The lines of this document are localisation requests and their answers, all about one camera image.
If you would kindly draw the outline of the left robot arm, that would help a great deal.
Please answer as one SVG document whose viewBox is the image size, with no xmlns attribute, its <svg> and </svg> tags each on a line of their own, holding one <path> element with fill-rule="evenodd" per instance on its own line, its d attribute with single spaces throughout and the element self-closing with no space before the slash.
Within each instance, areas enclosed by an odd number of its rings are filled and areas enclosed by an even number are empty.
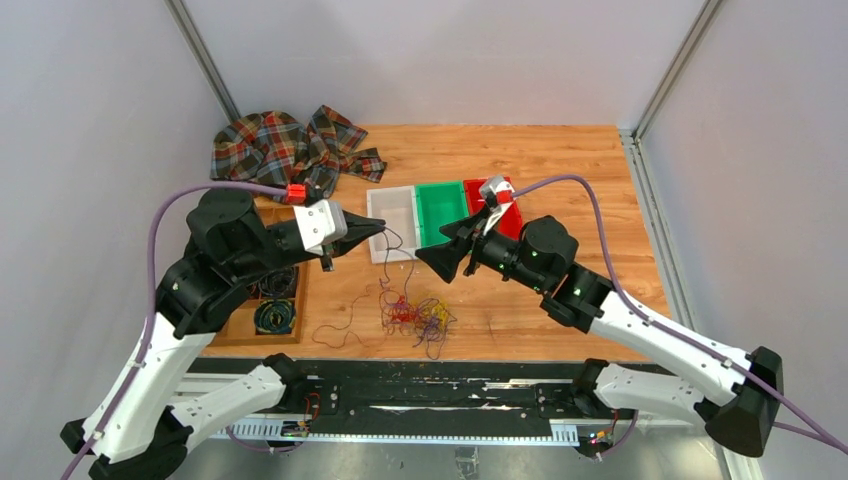
<svg viewBox="0 0 848 480">
<path fill-rule="evenodd" d="M 308 415 L 306 375 L 272 355 L 249 373 L 193 399 L 173 395 L 199 354 L 265 275 L 335 258 L 383 232 L 316 194 L 219 181 L 199 188 L 186 218 L 183 257 L 148 276 L 145 323 L 129 360 L 99 407 L 68 422 L 61 437 L 76 460 L 91 457 L 93 479 L 165 479 L 202 442 L 257 411 Z"/>
</svg>

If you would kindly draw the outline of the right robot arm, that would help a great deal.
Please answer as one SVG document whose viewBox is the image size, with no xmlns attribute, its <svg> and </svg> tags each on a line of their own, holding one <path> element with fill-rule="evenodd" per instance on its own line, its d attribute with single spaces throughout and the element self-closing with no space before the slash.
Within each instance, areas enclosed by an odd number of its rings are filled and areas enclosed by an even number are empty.
<svg viewBox="0 0 848 480">
<path fill-rule="evenodd" d="M 541 297 L 557 323 L 625 345 L 653 360 L 664 373 L 589 359 L 572 384 L 571 400 L 582 415 L 606 408 L 658 413 L 702 427 L 719 445 L 761 457 L 783 390 L 783 361 L 760 346 L 751 352 L 689 330 L 614 286 L 575 260 L 577 240 L 554 217 L 522 227 L 512 239 L 485 231 L 482 213 L 441 227 L 447 242 L 416 250 L 418 259 L 450 283 L 463 259 L 470 276 L 479 266 L 499 272 Z"/>
</svg>

